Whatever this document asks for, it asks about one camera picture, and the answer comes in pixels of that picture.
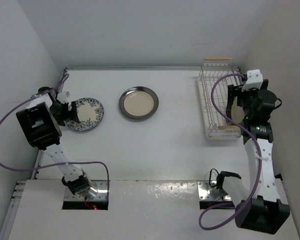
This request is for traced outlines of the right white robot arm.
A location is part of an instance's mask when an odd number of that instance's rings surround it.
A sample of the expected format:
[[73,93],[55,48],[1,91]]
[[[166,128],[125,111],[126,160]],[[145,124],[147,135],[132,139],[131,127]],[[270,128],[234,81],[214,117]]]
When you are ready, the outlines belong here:
[[228,194],[235,207],[233,219],[238,228],[274,235],[290,216],[290,206],[284,204],[275,184],[272,149],[273,130],[269,119],[278,108],[279,98],[268,90],[268,80],[245,80],[241,85],[229,85],[226,119],[232,120],[234,100],[244,113],[241,129],[250,177],[250,189],[238,173],[221,171],[216,189]]

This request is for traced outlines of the black checkered rim plate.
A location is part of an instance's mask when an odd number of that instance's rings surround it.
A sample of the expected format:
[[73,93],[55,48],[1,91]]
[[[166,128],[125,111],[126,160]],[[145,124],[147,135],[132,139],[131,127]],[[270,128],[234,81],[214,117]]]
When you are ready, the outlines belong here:
[[241,106],[238,106],[237,103],[238,97],[235,96],[233,98],[233,101],[227,102],[226,106],[226,116],[230,119],[232,119],[235,123],[240,124],[245,117],[245,113]]

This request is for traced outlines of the dark rimmed cream plate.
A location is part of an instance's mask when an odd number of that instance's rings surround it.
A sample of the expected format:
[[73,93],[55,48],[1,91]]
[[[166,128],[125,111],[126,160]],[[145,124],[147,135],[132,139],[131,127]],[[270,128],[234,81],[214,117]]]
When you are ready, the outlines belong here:
[[159,97],[148,87],[134,86],[122,93],[118,106],[125,117],[141,121],[151,117],[157,111]]

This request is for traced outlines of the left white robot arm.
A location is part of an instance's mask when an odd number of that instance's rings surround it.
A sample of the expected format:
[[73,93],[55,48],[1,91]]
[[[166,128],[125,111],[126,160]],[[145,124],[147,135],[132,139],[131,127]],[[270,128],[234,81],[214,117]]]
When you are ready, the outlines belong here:
[[67,91],[58,93],[51,87],[41,87],[16,117],[28,143],[45,152],[58,165],[63,185],[73,195],[90,199],[96,195],[91,180],[83,169],[71,163],[73,159],[61,143],[60,127],[68,120],[79,122],[76,103],[68,102],[69,95]]

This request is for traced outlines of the blue floral plate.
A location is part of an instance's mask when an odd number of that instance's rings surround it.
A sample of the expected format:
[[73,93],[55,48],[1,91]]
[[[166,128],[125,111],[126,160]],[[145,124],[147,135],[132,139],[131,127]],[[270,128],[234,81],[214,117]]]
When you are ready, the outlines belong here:
[[102,121],[104,107],[100,101],[91,97],[84,97],[75,100],[79,122],[68,123],[66,126],[76,132],[87,132]]

